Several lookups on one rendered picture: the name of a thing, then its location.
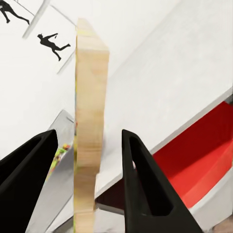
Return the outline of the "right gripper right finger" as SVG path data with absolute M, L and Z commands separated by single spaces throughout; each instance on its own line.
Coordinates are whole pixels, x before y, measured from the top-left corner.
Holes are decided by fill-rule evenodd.
M 140 137 L 122 130 L 125 233 L 204 233 Z M 133 162 L 152 216 L 140 211 Z

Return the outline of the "toy box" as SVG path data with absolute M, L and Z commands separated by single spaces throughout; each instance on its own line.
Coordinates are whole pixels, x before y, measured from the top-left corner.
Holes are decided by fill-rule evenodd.
M 44 182 L 25 233 L 44 233 L 74 193 L 75 119 L 64 109 L 48 128 L 56 130 L 58 147 L 70 145 Z

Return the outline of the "board game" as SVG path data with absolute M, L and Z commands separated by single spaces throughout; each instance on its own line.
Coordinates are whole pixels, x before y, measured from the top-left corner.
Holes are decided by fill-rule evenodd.
M 62 156 L 65 155 L 65 153 L 67 153 L 67 150 L 70 148 L 70 145 L 64 144 L 63 148 L 58 147 L 57 150 L 62 151 L 61 155 L 57 156 L 57 160 L 59 160 L 59 162 L 61 162 L 62 160 Z

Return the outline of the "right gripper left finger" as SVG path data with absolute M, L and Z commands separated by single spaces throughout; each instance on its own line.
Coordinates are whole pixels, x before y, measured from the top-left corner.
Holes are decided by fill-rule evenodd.
M 0 233 L 26 232 L 57 149 L 53 129 L 0 159 Z

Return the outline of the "jigsaw puzzle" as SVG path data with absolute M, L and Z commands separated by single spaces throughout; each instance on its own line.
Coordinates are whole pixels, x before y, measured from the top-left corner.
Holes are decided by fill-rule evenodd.
M 55 153 L 55 156 L 54 156 L 54 159 L 53 159 L 53 162 L 50 166 L 50 169 L 49 169 L 49 172 L 48 172 L 48 175 L 46 178 L 48 178 L 48 176 L 52 173 L 52 171 L 57 167 L 57 165 L 59 164 L 59 160 L 57 160 L 57 156 L 61 155 L 61 152 L 60 150 L 57 150 L 57 152 Z
M 76 24 L 73 233 L 94 233 L 110 50 L 86 18 Z

